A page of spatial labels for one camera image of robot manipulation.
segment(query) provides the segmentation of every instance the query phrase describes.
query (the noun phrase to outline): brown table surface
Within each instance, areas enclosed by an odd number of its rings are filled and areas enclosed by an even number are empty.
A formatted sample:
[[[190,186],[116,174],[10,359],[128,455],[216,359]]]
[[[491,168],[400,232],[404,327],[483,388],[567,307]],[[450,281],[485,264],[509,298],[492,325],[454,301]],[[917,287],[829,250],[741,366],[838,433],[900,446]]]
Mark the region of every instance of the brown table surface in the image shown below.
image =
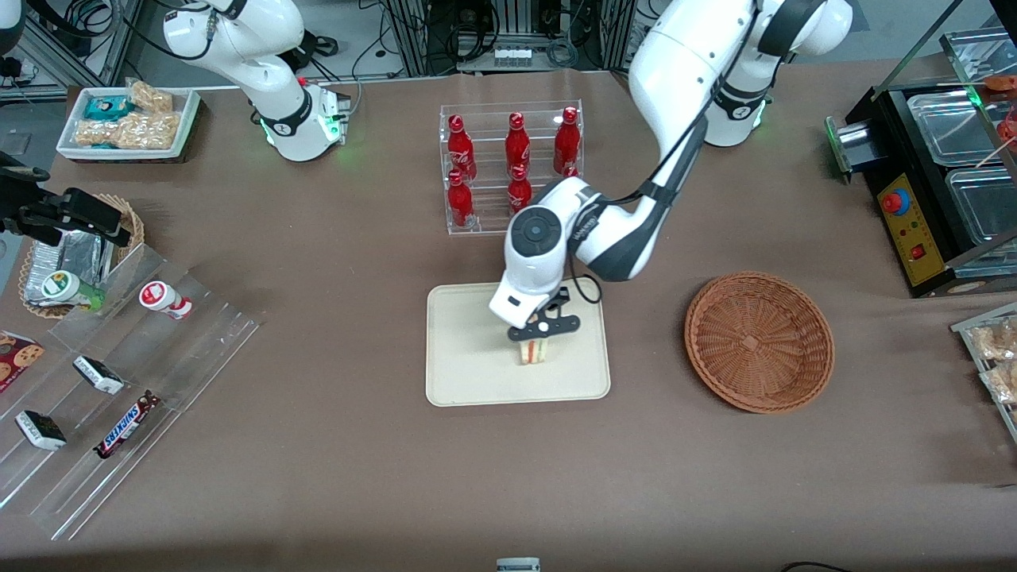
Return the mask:
[[[823,130],[892,62],[785,67],[764,124],[704,151],[649,267],[604,288],[606,398],[439,409],[424,396],[425,300],[496,281],[502,237],[450,237],[441,104],[582,98],[587,180],[620,196],[656,161],[607,73],[365,87],[349,142],[288,163],[237,91],[189,163],[75,165],[131,201],[152,246],[262,323],[72,541],[0,515],[11,570],[1013,570],[1014,448],[948,326],[1012,295],[908,299],[860,179],[832,174]],[[693,371],[685,307],[709,279],[759,270],[833,328],[826,392],[743,413]],[[3,327],[52,323],[19,307]]]

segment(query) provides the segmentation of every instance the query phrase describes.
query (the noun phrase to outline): brown woven basket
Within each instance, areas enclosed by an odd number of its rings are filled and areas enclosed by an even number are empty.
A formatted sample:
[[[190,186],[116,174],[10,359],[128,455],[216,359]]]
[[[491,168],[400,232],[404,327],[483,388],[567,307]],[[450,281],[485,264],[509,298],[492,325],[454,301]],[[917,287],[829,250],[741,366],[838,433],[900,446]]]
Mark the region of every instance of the brown woven basket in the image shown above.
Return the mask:
[[[717,278],[685,314],[693,367],[717,395],[746,411],[787,413],[816,399],[833,373],[830,325],[801,290],[776,276]]]
[[[120,198],[115,194],[97,194],[96,197],[103,201],[107,205],[115,207],[120,211],[120,226],[127,229],[130,232],[130,241],[123,248],[117,248],[113,251],[113,267],[120,264],[124,258],[134,249],[135,246],[144,242],[144,224],[141,219],[137,217],[137,213],[131,209],[130,204]],[[29,304],[24,300],[24,285],[28,281],[28,271],[32,269],[32,254],[36,250],[36,243],[33,242],[32,246],[28,247],[28,255],[24,258],[24,263],[21,264],[21,272],[17,278],[17,291],[21,295],[21,303],[27,308],[32,313],[45,318],[47,320],[61,320],[63,317],[67,316],[72,305],[59,305],[59,306],[47,306],[39,307]]]

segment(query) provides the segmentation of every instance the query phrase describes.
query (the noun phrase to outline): clear acrylic rack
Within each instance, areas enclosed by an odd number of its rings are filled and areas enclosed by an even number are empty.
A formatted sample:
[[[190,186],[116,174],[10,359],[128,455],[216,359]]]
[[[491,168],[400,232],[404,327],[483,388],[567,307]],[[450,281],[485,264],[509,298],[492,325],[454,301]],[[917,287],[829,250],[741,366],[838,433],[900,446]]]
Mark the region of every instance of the clear acrylic rack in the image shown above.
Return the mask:
[[[441,161],[442,194],[445,206],[445,226],[448,234],[497,234],[508,228],[512,214],[508,211],[508,173],[505,165],[504,140],[508,134],[508,115],[514,111],[523,114],[526,132],[530,135],[530,184],[536,194],[547,183],[561,178],[554,172],[554,135],[561,124],[561,112],[573,106],[579,110],[580,141],[577,169],[583,175],[583,101],[554,101],[528,103],[494,103],[471,105],[443,105],[438,118],[438,151]],[[473,192],[473,210],[477,223],[472,228],[461,228],[453,222],[448,208],[448,117],[463,116],[466,132],[473,139],[477,159],[477,178],[470,183]]]
[[[151,280],[189,297],[193,312],[178,322],[142,307],[137,295]],[[99,311],[74,309],[50,330],[53,339],[40,340],[56,354],[49,369],[29,368],[0,400],[0,507],[31,510],[53,539],[81,529],[257,329],[144,244],[100,287],[107,297]],[[92,387],[71,366],[82,354],[103,361],[125,387],[116,395]],[[93,448],[145,390],[162,403],[113,456],[100,459]],[[67,444],[55,452],[33,447],[14,422],[24,409],[53,417]]]

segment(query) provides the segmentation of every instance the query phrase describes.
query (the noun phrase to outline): white tray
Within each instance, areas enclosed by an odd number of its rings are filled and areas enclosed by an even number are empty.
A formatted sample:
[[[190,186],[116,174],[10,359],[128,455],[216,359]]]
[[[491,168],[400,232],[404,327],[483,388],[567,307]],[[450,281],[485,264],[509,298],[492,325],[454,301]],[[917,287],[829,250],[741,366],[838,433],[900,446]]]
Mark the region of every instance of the white tray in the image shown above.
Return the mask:
[[[64,123],[60,140],[57,141],[57,153],[67,159],[83,161],[155,161],[180,157],[184,144],[187,142],[187,134],[190,133],[191,125],[194,123],[194,117],[197,115],[201,97],[197,95],[197,91],[190,88],[160,88],[160,90],[173,96],[173,109],[180,112],[180,127],[170,149],[96,149],[74,142],[74,130],[84,115],[84,107],[88,100],[127,95],[127,88],[85,88],[77,95],[70,117]]]
[[[596,286],[581,278],[584,292]],[[600,399],[611,389],[600,304],[575,285],[564,314],[578,332],[549,338],[547,359],[523,365],[508,326],[487,308],[497,284],[438,286],[427,296],[427,400],[438,407]]]

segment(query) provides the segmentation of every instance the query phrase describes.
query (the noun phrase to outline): foil package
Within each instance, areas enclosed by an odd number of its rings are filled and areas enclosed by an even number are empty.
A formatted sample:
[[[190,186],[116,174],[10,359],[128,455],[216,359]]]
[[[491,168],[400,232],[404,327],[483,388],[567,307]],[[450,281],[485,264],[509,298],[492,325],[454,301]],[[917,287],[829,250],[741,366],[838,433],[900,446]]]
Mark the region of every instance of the foil package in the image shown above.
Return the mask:
[[[77,275],[82,282],[99,284],[110,272],[113,244],[80,230],[65,231],[58,246],[36,242],[24,283],[24,301],[40,307],[60,305],[43,295],[43,281],[62,270]]]

